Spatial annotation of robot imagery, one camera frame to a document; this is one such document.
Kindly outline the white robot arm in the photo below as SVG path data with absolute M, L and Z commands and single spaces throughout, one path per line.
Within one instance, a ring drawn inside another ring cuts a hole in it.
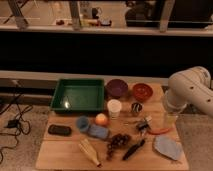
M 213 118 L 213 90 L 210 72 L 201 66 L 172 74 L 162 97 L 164 124 L 172 126 L 188 104 Z

